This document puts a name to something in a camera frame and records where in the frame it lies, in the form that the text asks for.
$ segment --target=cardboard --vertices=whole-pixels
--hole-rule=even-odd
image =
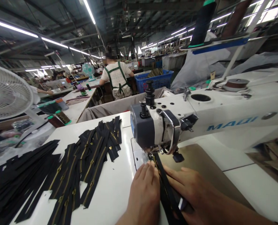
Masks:
[[[181,167],[187,167],[198,171],[221,193],[254,210],[241,192],[198,144],[180,148],[178,152],[183,155],[185,159],[183,162],[176,163],[172,155],[167,156],[160,154],[159,156],[164,165],[176,171],[180,171]]]

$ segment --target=brown thread spool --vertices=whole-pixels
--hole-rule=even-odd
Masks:
[[[65,124],[65,126],[71,123],[71,120],[62,111],[56,111],[56,115],[63,122],[63,124]]]
[[[48,121],[49,121],[55,128],[59,128],[59,127],[64,127],[64,126],[65,126],[57,117],[54,117],[54,116],[49,116],[49,117],[48,117]]]

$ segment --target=green apron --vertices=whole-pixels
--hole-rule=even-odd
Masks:
[[[119,84],[119,87],[113,87],[112,79],[111,79],[110,73],[113,72],[113,71],[115,71],[115,70],[118,70],[118,69],[120,69],[120,72],[121,72],[121,74],[122,74],[122,76],[123,76],[123,78],[124,78],[124,80],[125,80],[126,83],[125,83],[124,85]],[[121,66],[120,66],[120,62],[118,62],[118,67],[117,67],[117,68],[108,71],[108,69],[105,67],[105,71],[108,73],[108,76],[109,76],[109,79],[110,79],[110,83],[111,83],[112,90],[114,90],[114,88],[118,88],[118,89],[119,89],[119,94],[121,94],[121,92],[122,92],[123,95],[124,95],[124,92],[123,92],[123,89],[122,89],[122,88],[123,88],[125,85],[128,85],[128,86],[130,87],[130,84],[127,82],[127,80],[126,80],[126,78],[125,78],[125,76],[124,76],[124,73],[123,73],[122,68],[121,68]]]

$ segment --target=blue fan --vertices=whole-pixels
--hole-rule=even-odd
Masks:
[[[90,65],[89,63],[84,63],[83,66],[83,73],[86,74],[89,79],[88,81],[94,81],[95,78],[93,77],[93,74],[94,74],[94,67],[92,65]]]

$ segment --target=blue basket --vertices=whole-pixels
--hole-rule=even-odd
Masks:
[[[140,74],[140,75],[135,76],[137,90],[139,91],[139,93],[145,92],[145,89],[148,87],[146,81],[149,81],[149,80],[154,81],[152,84],[152,87],[154,89],[158,89],[158,88],[162,88],[162,87],[170,88],[170,81],[171,81],[171,77],[172,77],[172,74],[174,73],[174,71],[163,70],[163,73],[164,73],[163,75],[159,75],[156,77],[149,77],[149,78],[146,78],[149,73]]]

